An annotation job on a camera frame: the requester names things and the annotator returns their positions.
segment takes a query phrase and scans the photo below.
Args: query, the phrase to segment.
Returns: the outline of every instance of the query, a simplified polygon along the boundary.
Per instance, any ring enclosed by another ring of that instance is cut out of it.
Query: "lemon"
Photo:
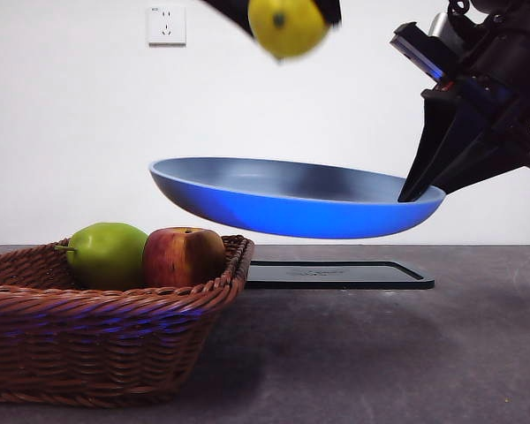
[[[329,30],[314,0],[249,0],[247,13],[255,39],[277,58],[308,52]]]

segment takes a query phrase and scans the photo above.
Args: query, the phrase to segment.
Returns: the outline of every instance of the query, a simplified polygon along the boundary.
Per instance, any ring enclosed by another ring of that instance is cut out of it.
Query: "gray table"
[[[254,258],[404,261],[436,287],[245,291],[167,405],[0,405],[0,423],[530,423],[530,246],[257,246]]]

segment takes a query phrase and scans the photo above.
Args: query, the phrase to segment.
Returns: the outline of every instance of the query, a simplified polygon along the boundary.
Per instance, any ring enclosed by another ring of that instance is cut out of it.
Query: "wicker basket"
[[[187,288],[77,290],[59,243],[0,254],[0,402],[117,407],[170,399],[218,313],[243,290],[254,243]]]

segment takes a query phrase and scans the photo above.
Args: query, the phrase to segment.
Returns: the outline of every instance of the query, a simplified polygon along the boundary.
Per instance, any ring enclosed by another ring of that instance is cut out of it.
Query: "frying pan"
[[[233,157],[180,157],[149,170],[163,194],[197,216],[240,229],[311,239],[408,230],[445,198],[437,187],[398,202],[405,182],[365,170]]]

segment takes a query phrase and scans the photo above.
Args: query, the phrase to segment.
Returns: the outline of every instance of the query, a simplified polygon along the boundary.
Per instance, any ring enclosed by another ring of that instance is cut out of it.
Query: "electrical outlet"
[[[151,6],[148,9],[149,45],[186,44],[186,10],[180,4]]]

